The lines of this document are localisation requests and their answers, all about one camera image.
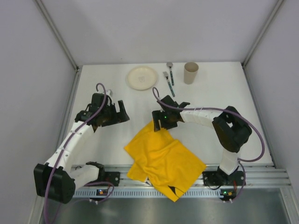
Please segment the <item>cream round plate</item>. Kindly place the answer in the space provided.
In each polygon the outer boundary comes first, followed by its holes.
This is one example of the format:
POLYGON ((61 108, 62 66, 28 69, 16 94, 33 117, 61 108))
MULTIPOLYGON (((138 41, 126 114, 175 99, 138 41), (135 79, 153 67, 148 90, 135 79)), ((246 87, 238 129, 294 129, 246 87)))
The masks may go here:
POLYGON ((129 87, 138 91, 147 90, 153 87, 157 80, 157 72, 149 66, 134 67, 126 76, 126 81, 129 87))

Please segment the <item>yellow cartoon cloth placemat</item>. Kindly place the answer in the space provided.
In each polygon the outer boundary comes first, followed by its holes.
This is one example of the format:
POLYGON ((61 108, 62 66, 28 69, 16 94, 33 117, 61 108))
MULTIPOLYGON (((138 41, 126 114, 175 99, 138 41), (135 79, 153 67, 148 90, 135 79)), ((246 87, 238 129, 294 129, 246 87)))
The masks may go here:
POLYGON ((124 147, 133 165, 149 176, 151 185, 176 202, 195 183, 206 164, 166 129, 154 132, 149 122, 124 147))

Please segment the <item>left aluminium frame post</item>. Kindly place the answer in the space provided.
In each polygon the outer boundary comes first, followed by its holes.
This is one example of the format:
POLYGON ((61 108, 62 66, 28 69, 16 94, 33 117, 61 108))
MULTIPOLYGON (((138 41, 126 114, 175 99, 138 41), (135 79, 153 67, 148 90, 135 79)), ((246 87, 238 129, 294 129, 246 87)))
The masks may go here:
POLYGON ((55 22, 53 21, 51 15, 49 14, 44 2, 42 0, 33 0, 33 2, 35 3, 37 9, 39 10, 39 12, 41 13, 42 17, 45 19, 47 25, 49 26, 51 32, 53 33, 56 41, 58 42, 58 45, 60 46, 60 48, 62 49, 62 51, 64 52, 65 56, 67 57, 69 63, 71 64, 72 68, 75 71, 79 70, 79 66, 77 65, 77 63, 75 62, 73 56, 71 55, 71 52, 69 50, 69 48, 67 47, 61 33, 59 32, 55 22))

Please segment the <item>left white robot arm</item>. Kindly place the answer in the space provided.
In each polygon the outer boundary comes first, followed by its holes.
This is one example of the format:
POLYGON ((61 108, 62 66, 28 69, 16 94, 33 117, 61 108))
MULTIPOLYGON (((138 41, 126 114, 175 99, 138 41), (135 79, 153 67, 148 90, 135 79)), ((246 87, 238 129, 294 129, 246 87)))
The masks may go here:
POLYGON ((122 100, 117 111, 112 101, 112 91, 96 92, 91 103, 75 117, 71 130, 55 153, 44 163, 34 168, 34 180, 38 196, 67 204, 77 189, 92 182, 105 183, 104 165, 88 161, 79 169, 72 170, 79 154, 86 150, 85 144, 99 127, 126 122, 122 100))

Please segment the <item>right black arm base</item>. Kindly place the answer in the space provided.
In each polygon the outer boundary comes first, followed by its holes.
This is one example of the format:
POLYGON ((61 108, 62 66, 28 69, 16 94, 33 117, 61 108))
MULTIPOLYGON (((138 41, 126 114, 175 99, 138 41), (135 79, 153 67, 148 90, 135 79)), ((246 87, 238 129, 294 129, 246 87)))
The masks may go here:
POLYGON ((245 180, 243 171, 235 171, 233 174, 227 175, 220 171, 204 171, 203 182, 206 187, 226 187, 226 186, 242 186, 245 180))

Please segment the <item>beige cup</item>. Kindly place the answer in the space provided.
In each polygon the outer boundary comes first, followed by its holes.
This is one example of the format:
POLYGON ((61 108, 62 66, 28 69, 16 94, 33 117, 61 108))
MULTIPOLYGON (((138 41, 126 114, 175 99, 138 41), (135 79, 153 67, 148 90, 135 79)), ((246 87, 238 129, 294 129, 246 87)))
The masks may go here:
POLYGON ((199 66, 195 62, 188 62, 184 65, 184 83, 192 84, 198 73, 199 66))

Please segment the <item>aluminium frame post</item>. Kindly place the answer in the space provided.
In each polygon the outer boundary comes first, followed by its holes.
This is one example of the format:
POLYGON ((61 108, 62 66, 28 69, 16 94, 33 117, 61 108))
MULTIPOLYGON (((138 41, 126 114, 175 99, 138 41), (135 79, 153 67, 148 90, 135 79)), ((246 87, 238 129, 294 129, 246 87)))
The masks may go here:
POLYGON ((242 61, 241 65, 243 68, 247 66, 249 61, 251 60, 252 56, 256 52, 259 44, 262 42, 264 36, 266 35, 268 29, 270 28, 271 24, 275 20, 276 16, 278 15, 280 9, 283 7, 285 0, 277 0, 275 2, 274 7, 271 9, 269 15, 266 17, 265 22, 263 23, 258 35, 256 36, 253 44, 251 45, 250 49, 248 50, 244 60, 242 61))
POLYGON ((65 56, 67 57, 69 63, 71 64, 72 68, 75 71, 79 70, 79 66, 77 65, 77 63, 75 62, 73 56, 71 55, 71 52, 69 50, 69 48, 67 47, 61 33, 59 32, 55 22, 53 21, 51 15, 49 14, 44 2, 42 0, 33 0, 33 2, 35 3, 37 9, 39 10, 39 12, 41 13, 42 17, 45 19, 47 25, 49 26, 51 32, 53 33, 56 41, 58 42, 58 45, 60 46, 60 48, 62 49, 62 51, 64 52, 65 56))

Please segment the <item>aluminium mounting rail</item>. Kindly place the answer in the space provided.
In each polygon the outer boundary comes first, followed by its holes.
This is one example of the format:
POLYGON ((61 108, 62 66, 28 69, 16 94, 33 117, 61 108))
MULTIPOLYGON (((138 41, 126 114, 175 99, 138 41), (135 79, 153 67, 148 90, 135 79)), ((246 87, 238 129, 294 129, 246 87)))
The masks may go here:
MULTIPOLYGON (((284 169, 269 166, 243 166, 246 188, 276 188, 290 187, 291 181, 284 169)), ((149 187, 152 181, 140 168, 135 165, 105 165, 106 172, 119 172, 119 187, 149 187)))

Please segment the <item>right aluminium frame post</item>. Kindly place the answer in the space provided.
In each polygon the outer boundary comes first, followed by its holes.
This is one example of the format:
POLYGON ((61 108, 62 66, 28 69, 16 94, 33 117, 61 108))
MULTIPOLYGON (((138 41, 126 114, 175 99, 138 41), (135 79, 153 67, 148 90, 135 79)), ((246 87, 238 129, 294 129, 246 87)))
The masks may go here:
POLYGON ((268 29, 270 28, 271 24, 275 20, 276 16, 278 15, 280 9, 283 7, 285 0, 277 0, 275 2, 274 7, 271 9, 269 15, 266 17, 265 22, 263 23, 258 35, 256 36, 253 44, 251 45, 250 49, 248 50, 244 60, 242 61, 241 65, 243 68, 247 66, 249 61, 251 60, 252 56, 256 52, 259 44, 262 42, 264 36, 266 35, 268 29))

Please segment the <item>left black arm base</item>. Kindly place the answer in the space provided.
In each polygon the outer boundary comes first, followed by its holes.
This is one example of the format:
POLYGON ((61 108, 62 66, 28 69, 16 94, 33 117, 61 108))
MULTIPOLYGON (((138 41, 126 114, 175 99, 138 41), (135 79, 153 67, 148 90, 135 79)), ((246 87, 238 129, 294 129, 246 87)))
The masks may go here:
POLYGON ((76 187, 107 185, 108 182, 118 186, 120 172, 106 171, 105 166, 97 162, 87 162, 83 167, 77 168, 76 187))

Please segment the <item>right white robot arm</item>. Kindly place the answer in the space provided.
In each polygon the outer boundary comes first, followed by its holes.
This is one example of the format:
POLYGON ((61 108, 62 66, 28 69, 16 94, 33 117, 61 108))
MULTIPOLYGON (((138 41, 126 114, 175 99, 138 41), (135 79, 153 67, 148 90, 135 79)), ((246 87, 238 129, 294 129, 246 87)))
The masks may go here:
POLYGON ((178 104, 169 95, 158 102, 161 109, 152 112, 154 131, 172 129, 178 122, 194 123, 213 129, 223 147, 222 159, 216 171, 203 172, 205 186, 232 186, 233 182, 241 183, 243 172, 238 171, 238 154, 241 147, 247 143, 252 129, 240 118, 239 112, 232 106, 220 113, 192 109, 189 103, 178 104))

